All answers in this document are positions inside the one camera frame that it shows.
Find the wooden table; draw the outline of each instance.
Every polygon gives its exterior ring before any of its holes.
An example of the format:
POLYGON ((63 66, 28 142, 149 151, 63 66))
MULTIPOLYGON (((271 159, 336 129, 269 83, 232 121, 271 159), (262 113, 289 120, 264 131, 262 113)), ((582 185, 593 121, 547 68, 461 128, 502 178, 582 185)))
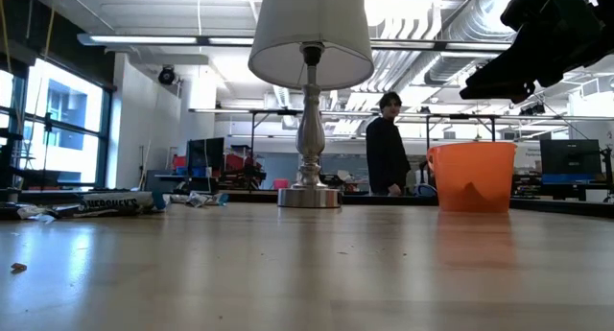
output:
POLYGON ((614 329, 614 223, 568 215, 173 205, 0 250, 0 330, 614 329))

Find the white lampshade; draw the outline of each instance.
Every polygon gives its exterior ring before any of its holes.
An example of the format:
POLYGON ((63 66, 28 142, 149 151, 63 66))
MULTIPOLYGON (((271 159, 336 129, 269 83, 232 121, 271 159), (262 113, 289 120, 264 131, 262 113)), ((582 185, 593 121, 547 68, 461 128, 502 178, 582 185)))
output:
POLYGON ((265 82, 300 89, 307 83, 301 43, 324 44, 322 90, 342 89, 373 74, 365 0, 263 0, 249 69, 265 82))

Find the black jacket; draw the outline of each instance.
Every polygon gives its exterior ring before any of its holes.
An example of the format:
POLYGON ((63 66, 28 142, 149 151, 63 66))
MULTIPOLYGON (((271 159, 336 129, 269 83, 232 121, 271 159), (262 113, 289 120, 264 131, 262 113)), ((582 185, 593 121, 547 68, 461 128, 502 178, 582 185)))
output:
POLYGON ((379 118, 366 128, 366 162, 371 192, 387 193, 395 183, 404 188, 410 163, 399 128, 392 121, 379 118))

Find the silver lamp stem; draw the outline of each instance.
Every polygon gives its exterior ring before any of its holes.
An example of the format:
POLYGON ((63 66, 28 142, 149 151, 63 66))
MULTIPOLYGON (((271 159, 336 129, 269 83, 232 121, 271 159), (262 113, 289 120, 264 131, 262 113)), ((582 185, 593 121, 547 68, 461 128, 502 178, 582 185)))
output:
POLYGON ((316 66, 307 67, 307 84, 303 117, 296 134, 296 149, 302 155, 300 181, 294 188, 326 188, 319 180, 319 155, 324 151, 324 128, 319 116, 319 87, 316 84, 316 66))

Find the computer monitor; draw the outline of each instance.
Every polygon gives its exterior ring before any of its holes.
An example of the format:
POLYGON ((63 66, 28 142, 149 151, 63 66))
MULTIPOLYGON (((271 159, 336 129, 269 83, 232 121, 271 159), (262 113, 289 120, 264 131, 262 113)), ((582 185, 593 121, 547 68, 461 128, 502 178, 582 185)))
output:
POLYGON ((543 183, 589 182, 602 177, 598 140, 541 140, 543 183))
POLYGON ((222 170, 224 166, 224 139, 211 138, 190 140, 187 146, 188 172, 193 167, 210 167, 212 170, 222 170))

